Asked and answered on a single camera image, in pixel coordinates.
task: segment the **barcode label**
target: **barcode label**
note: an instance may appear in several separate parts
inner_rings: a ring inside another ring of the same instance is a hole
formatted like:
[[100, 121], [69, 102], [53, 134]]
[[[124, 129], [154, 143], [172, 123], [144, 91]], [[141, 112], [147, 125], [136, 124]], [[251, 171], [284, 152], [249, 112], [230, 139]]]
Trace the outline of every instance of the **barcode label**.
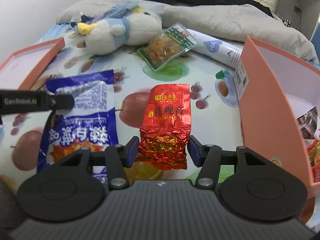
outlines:
[[247, 76], [245, 76], [245, 77], [244, 77], [244, 80], [243, 80], [243, 82], [242, 82], [243, 86], [245, 86], [245, 84], [247, 83], [247, 80], [248, 80], [248, 78], [247, 78]]
[[236, 77], [237, 77], [237, 80], [238, 80], [238, 84], [240, 85], [241, 84], [241, 78], [240, 78], [240, 75], [238, 72], [236, 72]]
[[233, 81], [235, 83], [236, 92], [237, 92], [238, 101], [239, 101], [249, 82], [247, 73], [245, 72], [241, 61], [239, 62], [239, 65], [235, 71]]

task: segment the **red tea packet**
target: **red tea packet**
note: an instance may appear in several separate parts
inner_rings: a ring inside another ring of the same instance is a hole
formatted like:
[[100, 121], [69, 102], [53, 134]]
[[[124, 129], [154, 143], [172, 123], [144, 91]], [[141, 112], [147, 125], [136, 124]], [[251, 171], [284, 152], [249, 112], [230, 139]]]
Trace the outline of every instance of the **red tea packet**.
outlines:
[[155, 86], [149, 97], [136, 161], [158, 169], [186, 169], [185, 146], [191, 131], [188, 84]]
[[304, 140], [309, 153], [313, 182], [320, 181], [320, 140]]

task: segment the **printed cherry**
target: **printed cherry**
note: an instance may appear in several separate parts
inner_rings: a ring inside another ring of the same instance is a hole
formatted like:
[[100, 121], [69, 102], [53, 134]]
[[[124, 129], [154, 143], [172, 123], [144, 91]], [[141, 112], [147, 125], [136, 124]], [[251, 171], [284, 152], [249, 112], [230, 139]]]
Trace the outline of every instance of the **printed cherry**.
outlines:
[[117, 84], [118, 82], [120, 82], [120, 81], [123, 80], [123, 78], [124, 78], [124, 72], [122, 72], [122, 70], [123, 70], [123, 68], [120, 69], [120, 71], [114, 73], [114, 76], [113, 76], [113, 78], [114, 78], [113, 83], [114, 83], [114, 84]]
[[198, 109], [205, 109], [205, 107], [206, 107], [206, 102], [205, 102], [205, 100], [206, 100], [208, 97], [209, 97], [209, 95], [206, 96], [203, 100], [198, 100], [198, 101], [196, 101], [196, 107], [197, 107]]
[[23, 113], [23, 114], [18, 114], [13, 123], [12, 123], [12, 126], [15, 127], [15, 126], [18, 126], [19, 124], [23, 123], [25, 120], [26, 120], [26, 116], [27, 116], [28, 113]]
[[190, 92], [190, 98], [195, 100], [198, 98], [198, 94], [195, 92]]
[[199, 93], [200, 92], [200, 87], [197, 85], [197, 83], [195, 83], [192, 87], [191, 87], [191, 91], [195, 92], [195, 93]]
[[121, 87], [121, 86], [113, 86], [113, 91], [114, 91], [115, 93], [119, 93], [119, 92], [121, 92], [121, 90], [122, 90], [122, 87]]
[[10, 132], [11, 135], [17, 135], [17, 133], [19, 132], [18, 128], [13, 128]]

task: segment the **pink box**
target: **pink box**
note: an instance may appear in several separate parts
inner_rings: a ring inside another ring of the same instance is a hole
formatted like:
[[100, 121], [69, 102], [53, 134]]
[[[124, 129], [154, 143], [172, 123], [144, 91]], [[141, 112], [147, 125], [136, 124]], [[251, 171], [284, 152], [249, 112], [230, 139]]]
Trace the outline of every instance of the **pink box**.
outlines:
[[12, 53], [0, 65], [0, 89], [29, 90], [64, 46], [58, 38]]
[[308, 198], [319, 195], [297, 117], [303, 109], [320, 110], [320, 70], [249, 37], [240, 59], [248, 80], [239, 98], [244, 145], [269, 160], [278, 158], [307, 186]]

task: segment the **power cord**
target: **power cord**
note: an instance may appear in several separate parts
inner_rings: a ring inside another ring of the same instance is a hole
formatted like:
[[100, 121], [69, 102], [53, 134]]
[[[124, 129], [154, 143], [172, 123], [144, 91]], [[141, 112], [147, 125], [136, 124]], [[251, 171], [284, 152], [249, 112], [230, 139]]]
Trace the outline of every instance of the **power cord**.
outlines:
[[299, 32], [301, 32], [301, 17], [302, 17], [302, 11], [300, 12], [300, 20], [299, 20], [298, 25], [296, 27], [296, 30], [298, 30], [298, 26], [300, 25]]

